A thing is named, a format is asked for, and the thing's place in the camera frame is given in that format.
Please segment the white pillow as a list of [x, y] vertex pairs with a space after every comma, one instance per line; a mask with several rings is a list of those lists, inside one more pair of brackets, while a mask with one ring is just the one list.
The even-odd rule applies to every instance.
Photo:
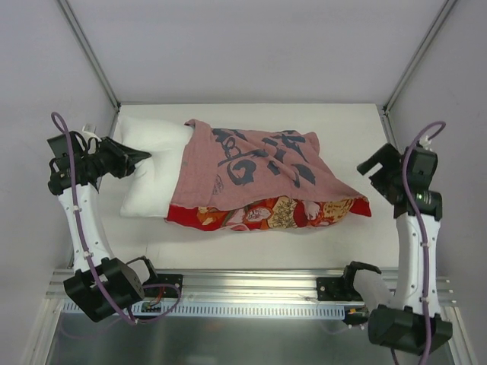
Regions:
[[151, 155], [135, 165], [120, 214], [123, 217], [166, 218], [177, 187], [183, 152], [193, 129], [162, 119], [120, 115], [117, 130], [121, 144]]

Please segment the pink red patterned pillowcase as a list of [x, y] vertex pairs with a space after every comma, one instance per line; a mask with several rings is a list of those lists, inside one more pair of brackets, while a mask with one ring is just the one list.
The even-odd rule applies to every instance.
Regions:
[[368, 198], [335, 177], [313, 132], [218, 129], [192, 119], [166, 220], [202, 231], [329, 227], [371, 216]]

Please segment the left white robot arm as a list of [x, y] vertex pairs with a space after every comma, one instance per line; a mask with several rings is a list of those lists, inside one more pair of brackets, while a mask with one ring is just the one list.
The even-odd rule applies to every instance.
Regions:
[[99, 322], [121, 313], [159, 287], [151, 261], [140, 256], [129, 262], [115, 257], [98, 211], [98, 181], [110, 174], [132, 175], [148, 152], [126, 147], [112, 138], [88, 141], [78, 132], [48, 139], [54, 153], [49, 162], [49, 191], [62, 205], [74, 251], [73, 276], [64, 280], [68, 297], [91, 319]]

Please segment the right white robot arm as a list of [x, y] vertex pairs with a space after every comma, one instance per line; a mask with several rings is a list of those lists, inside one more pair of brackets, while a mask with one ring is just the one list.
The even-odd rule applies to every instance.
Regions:
[[361, 298], [369, 310], [370, 343], [417, 355], [421, 363], [453, 334], [453, 326], [441, 318], [436, 285], [443, 198], [430, 185], [437, 166], [437, 154], [419, 144], [403, 154], [385, 144], [358, 165], [362, 175], [379, 168], [371, 185], [393, 206], [399, 238], [396, 289], [387, 288], [378, 267], [363, 262], [350, 262], [341, 282], [342, 294]]

